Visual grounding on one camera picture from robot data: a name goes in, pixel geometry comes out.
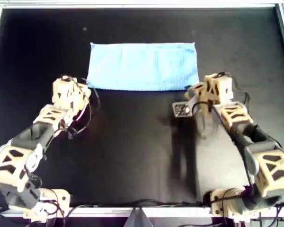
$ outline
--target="blue cloth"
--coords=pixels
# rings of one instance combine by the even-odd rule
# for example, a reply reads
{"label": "blue cloth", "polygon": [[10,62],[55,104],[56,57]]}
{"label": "blue cloth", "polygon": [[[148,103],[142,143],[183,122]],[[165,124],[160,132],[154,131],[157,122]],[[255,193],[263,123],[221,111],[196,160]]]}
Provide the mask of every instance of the blue cloth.
{"label": "blue cloth", "polygon": [[199,83],[195,44],[93,44],[89,87],[112,90],[185,90]]}

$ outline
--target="black table surface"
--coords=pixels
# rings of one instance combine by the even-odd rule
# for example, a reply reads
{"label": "black table surface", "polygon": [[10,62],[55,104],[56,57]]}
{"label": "black table surface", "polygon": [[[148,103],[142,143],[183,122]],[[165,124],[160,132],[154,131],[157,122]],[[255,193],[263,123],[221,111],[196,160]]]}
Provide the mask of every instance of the black table surface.
{"label": "black table surface", "polygon": [[[90,42],[195,42],[200,79],[231,72],[251,94],[252,116],[284,145],[284,49],[274,9],[5,9],[0,145],[51,103],[57,77],[87,76]],[[196,201],[193,119],[175,120],[171,113],[171,103],[182,100],[183,91],[98,92],[101,109],[88,129],[72,140],[57,137],[48,160],[39,165],[43,187],[66,189],[72,205],[146,198]],[[179,147],[189,150],[186,179],[178,174]],[[210,165],[204,166],[207,170],[216,171]],[[204,180],[210,184],[210,178]]]}

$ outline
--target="black cable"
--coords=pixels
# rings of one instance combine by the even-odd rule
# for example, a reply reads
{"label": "black cable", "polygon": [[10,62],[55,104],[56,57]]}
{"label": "black cable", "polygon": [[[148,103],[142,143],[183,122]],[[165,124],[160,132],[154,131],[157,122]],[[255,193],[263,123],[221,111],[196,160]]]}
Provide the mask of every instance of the black cable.
{"label": "black cable", "polygon": [[[224,199],[226,193],[229,192],[230,190],[231,190],[231,189],[227,189],[227,190],[224,192],[224,194],[223,194],[223,196],[222,196],[222,199]],[[222,212],[223,212],[224,222],[225,222],[225,224],[227,225],[227,220],[226,220],[225,212],[224,212],[224,200],[222,200]]]}
{"label": "black cable", "polygon": [[[88,127],[88,125],[89,125],[89,123],[90,123],[90,121],[91,121],[92,116],[95,115],[95,114],[99,111],[99,108],[100,108],[100,98],[99,98],[99,94],[97,93],[96,89],[93,88],[93,92],[95,93],[95,96],[96,96],[96,98],[97,98],[98,105],[97,105],[97,109],[94,111],[94,113],[92,113],[90,100],[89,100],[89,98],[87,97],[87,95],[85,94],[85,92],[83,92],[82,88],[79,86],[79,84],[77,83],[77,81],[75,81],[75,79],[74,79],[73,77],[71,77],[71,76],[67,76],[67,77],[68,77],[70,80],[72,80],[72,81],[75,83],[75,85],[78,87],[78,89],[82,92],[82,94],[83,94],[83,96],[84,96],[84,102],[85,102],[86,99],[88,100],[88,106],[89,106],[89,120],[88,120],[88,122],[86,123],[85,126],[83,126],[80,130],[77,131],[76,135],[78,135],[79,133],[81,133],[82,131],[84,131],[84,130]],[[84,81],[85,81],[85,84],[87,84],[87,80],[86,80],[85,78],[80,78],[80,79],[84,80]]]}
{"label": "black cable", "polygon": [[250,94],[248,93],[248,91],[239,88],[239,84],[238,84],[236,78],[234,78],[229,72],[219,72],[214,78],[219,78],[219,77],[223,77],[223,76],[227,76],[229,78],[232,78],[233,83],[234,83],[234,85],[236,87],[236,90],[244,92],[244,102],[243,102],[243,104],[248,107],[249,102],[250,102]]}
{"label": "black cable", "polygon": [[274,220],[272,221],[272,223],[271,223],[268,227],[272,227],[275,222],[277,222],[276,227],[278,226],[279,214],[280,214],[282,208],[284,207],[284,202],[283,202],[283,203],[276,204],[275,207],[276,207],[276,216],[275,216]]}
{"label": "black cable", "polygon": [[210,204],[225,201],[225,200],[234,200],[234,199],[237,199],[237,198],[241,198],[241,196],[240,195],[234,195],[234,196],[229,196],[229,197],[213,200],[213,201],[210,201]]}
{"label": "black cable", "polygon": [[208,103],[208,102],[204,102],[204,101],[200,101],[200,102],[196,102],[193,107],[191,108],[191,112],[194,114],[194,110],[195,108],[197,107],[197,105],[200,105],[200,104],[206,104],[208,105],[208,108],[211,109],[211,105]]}

